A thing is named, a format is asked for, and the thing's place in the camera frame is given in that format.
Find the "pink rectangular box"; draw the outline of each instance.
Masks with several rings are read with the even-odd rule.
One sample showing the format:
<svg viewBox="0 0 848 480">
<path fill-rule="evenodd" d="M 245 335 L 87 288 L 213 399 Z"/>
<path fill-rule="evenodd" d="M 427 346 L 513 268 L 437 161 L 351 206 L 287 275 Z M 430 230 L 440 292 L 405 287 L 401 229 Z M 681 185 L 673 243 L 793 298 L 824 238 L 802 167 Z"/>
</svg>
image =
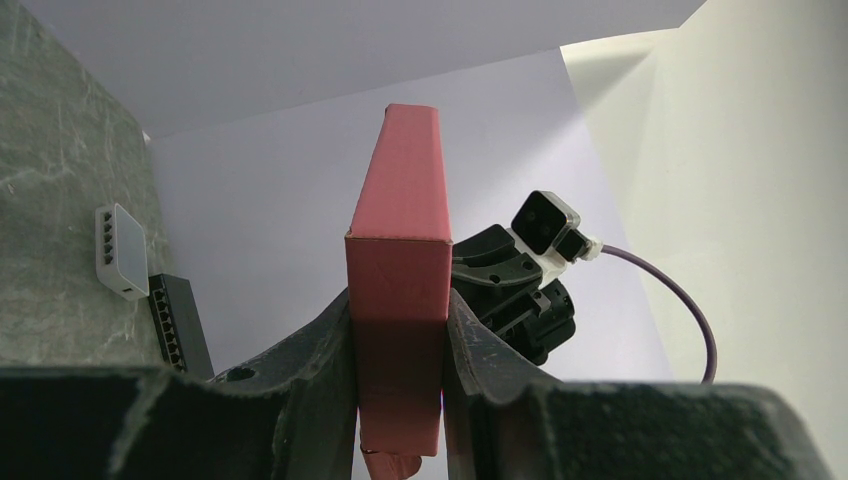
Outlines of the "pink rectangular box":
<svg viewBox="0 0 848 480">
<path fill-rule="evenodd" d="M 367 450 L 436 455 L 451 248 L 438 111 L 390 105 L 345 237 Z"/>
</svg>

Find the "cardboard box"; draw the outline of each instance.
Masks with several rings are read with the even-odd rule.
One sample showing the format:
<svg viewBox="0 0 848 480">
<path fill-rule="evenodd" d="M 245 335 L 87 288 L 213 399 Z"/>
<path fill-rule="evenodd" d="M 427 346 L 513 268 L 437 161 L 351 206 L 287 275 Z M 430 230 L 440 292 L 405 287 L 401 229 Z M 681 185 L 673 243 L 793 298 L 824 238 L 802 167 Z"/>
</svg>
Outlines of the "cardboard box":
<svg viewBox="0 0 848 480">
<path fill-rule="evenodd" d="M 367 450 L 436 455 L 451 248 L 438 111 L 390 105 L 345 237 Z"/>
</svg>

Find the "cable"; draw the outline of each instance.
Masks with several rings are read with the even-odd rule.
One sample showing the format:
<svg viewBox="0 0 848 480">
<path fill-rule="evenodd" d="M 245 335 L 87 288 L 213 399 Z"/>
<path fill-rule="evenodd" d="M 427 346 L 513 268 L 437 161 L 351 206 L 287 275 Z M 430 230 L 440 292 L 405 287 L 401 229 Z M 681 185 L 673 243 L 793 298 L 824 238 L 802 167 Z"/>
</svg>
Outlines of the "cable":
<svg viewBox="0 0 848 480">
<path fill-rule="evenodd" d="M 692 297 L 686 293 L 683 288 L 678 285 L 674 280 L 672 280 L 668 275 L 663 273 L 659 268 L 651 265 L 648 261 L 617 247 L 613 247 L 610 245 L 604 245 L 601 248 L 602 253 L 606 253 L 608 255 L 612 255 L 614 257 L 618 257 L 622 260 L 628 261 L 633 265 L 641 268 L 642 270 L 650 273 L 657 280 L 663 283 L 666 287 L 668 287 L 672 292 L 677 295 L 678 298 L 686 305 L 686 308 L 692 312 L 692 315 L 695 316 L 695 321 L 698 322 L 698 327 L 701 328 L 701 333 L 704 335 L 704 343 L 707 346 L 707 366 L 704 369 L 704 378 L 701 380 L 701 383 L 713 383 L 715 379 L 716 367 L 718 364 L 718 352 L 716 351 L 716 343 L 715 337 L 713 336 L 713 331 L 710 329 L 710 324 L 707 322 L 707 317 L 704 316 L 704 312 L 698 308 L 698 305 L 695 303 L 695 300 L 692 300 Z"/>
</svg>

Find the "green marble surface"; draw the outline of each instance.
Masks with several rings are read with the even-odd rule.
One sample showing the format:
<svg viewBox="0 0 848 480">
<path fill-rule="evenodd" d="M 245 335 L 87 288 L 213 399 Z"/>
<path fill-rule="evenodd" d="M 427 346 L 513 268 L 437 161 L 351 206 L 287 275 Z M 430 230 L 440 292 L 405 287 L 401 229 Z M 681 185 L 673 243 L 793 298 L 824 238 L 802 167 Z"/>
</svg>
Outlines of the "green marble surface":
<svg viewBox="0 0 848 480">
<path fill-rule="evenodd" d="M 0 0 L 0 365 L 161 361 L 145 300 L 94 270 L 94 209 L 145 228 L 171 267 L 139 125 L 15 0 Z"/>
</svg>

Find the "white backdrop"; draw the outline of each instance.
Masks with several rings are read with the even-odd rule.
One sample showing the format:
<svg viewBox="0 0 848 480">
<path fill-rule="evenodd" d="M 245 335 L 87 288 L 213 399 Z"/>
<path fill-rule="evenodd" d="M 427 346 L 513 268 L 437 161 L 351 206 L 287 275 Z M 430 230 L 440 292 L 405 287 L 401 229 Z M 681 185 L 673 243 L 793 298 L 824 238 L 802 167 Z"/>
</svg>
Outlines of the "white backdrop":
<svg viewBox="0 0 848 480">
<path fill-rule="evenodd" d="M 344 288 L 343 235 L 392 102 L 440 109 L 455 241 L 507 224 L 531 190 L 547 189 L 587 233 L 626 247 L 558 50 L 156 139 L 165 224 L 216 371 L 291 334 Z M 671 378 L 632 267 L 602 257 L 561 280 L 577 334 L 545 370 Z M 354 478 L 367 478 L 356 458 Z M 417 478 L 446 478 L 443 459 Z"/>
</svg>

